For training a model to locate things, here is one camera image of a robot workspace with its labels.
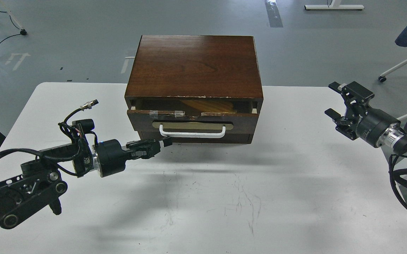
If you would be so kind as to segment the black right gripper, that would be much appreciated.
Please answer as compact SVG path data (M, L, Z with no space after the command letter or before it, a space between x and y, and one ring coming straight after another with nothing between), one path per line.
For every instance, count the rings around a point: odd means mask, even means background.
M332 82L330 89L340 94L346 106L345 116L329 108L325 114L335 123L335 129L350 140L360 137L369 145L378 148L389 128L400 128L401 121L377 108L371 108L369 102L374 93L353 81L349 84Z

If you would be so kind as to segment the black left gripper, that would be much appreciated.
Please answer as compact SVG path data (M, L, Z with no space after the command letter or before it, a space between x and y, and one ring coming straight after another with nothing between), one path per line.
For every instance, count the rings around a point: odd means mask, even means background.
M172 138L143 139L126 143L124 150L116 139L103 141L94 145L94 154L100 177L107 177L125 170L127 160L150 159L160 152L161 147L173 144Z

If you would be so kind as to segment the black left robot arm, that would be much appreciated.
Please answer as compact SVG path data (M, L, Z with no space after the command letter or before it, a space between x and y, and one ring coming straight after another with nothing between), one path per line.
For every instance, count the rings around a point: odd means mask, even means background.
M125 146L115 139L98 142L96 137L90 147L86 135L94 134L93 120L76 120L71 125L68 120L97 103L97 100L85 103L58 124L61 132L70 139L69 144L41 151L25 148L0 151L0 159L15 152L35 156L34 160L21 164L21 175L0 181L1 228L16 227L45 206L49 206L55 215L60 215L59 197L68 189L61 172L83 177L96 170L100 177L107 177L123 172L126 161L152 158L162 147L172 144L170 137L136 140Z

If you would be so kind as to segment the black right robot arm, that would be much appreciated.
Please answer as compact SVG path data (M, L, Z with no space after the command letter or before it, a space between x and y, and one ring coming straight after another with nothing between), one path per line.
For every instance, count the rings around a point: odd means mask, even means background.
M332 82L328 87L341 95L346 106L344 116L332 108L325 111L336 124L337 132L350 140L361 138L374 148L389 147L397 156L407 153L407 123L402 128L400 120L371 107L373 92L357 82Z

